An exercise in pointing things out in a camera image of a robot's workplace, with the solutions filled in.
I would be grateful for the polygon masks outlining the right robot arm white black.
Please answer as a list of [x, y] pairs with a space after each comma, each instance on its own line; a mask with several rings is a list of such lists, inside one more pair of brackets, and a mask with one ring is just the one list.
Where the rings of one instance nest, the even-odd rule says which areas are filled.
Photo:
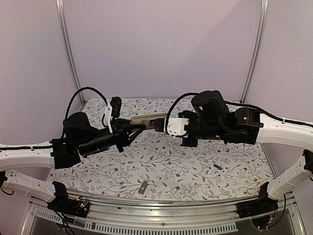
[[259, 107], [246, 105], [230, 112], [219, 91], [204, 91], [191, 100], [194, 111], [179, 113], [183, 146], [196, 147], [198, 140], [228, 143], [276, 143], [302, 148], [303, 154], [284, 173], [264, 183], [253, 202], [256, 213], [264, 213], [285, 193], [313, 175], [313, 126], [275, 117]]

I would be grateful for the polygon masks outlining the white remote control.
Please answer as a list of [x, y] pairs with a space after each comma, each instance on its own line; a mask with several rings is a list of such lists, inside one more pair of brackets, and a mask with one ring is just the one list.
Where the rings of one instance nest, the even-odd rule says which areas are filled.
[[154, 122], [158, 118], [166, 118], [167, 113], [155, 113], [134, 116], [130, 119], [130, 124], [142, 124], [145, 125], [146, 130], [154, 129]]

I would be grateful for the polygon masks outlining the grey battery compartment cover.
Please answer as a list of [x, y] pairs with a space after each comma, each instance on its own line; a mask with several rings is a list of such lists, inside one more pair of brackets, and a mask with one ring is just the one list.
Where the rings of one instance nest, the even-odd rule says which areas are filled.
[[143, 182], [138, 190], [139, 194], [144, 194], [145, 190], [149, 184], [147, 182]]

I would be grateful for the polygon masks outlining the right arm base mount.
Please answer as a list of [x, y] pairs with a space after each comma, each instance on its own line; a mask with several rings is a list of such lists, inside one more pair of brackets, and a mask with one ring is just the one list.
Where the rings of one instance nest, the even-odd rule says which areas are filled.
[[255, 216], [278, 209], [278, 200], [273, 200], [268, 196], [268, 185], [269, 182], [265, 182], [260, 187], [257, 199], [236, 204], [236, 213], [239, 215], [240, 218]]

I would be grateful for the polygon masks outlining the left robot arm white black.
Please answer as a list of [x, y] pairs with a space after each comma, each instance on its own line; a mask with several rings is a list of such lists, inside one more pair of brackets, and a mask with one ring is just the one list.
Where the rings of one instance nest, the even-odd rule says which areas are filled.
[[19, 168], [70, 168], [81, 158], [108, 150], [112, 146], [122, 152], [146, 126], [132, 124], [127, 119], [109, 119], [102, 129], [92, 127], [87, 114], [77, 112], [63, 121], [65, 135], [59, 139], [29, 146], [0, 146], [0, 188], [19, 190], [25, 195], [54, 204], [61, 212], [69, 212], [73, 203], [66, 186], [59, 182], [46, 182], [18, 172]]

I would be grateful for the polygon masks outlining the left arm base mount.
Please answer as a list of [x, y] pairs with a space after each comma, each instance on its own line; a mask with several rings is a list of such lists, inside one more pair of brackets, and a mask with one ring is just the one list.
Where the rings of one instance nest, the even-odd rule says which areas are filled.
[[90, 209], [90, 200], [79, 196], [71, 199], [68, 196], [67, 189], [64, 184], [59, 182], [52, 182], [55, 188], [55, 198], [47, 203], [47, 208], [63, 213], [66, 215], [73, 215], [81, 218], [87, 218]]

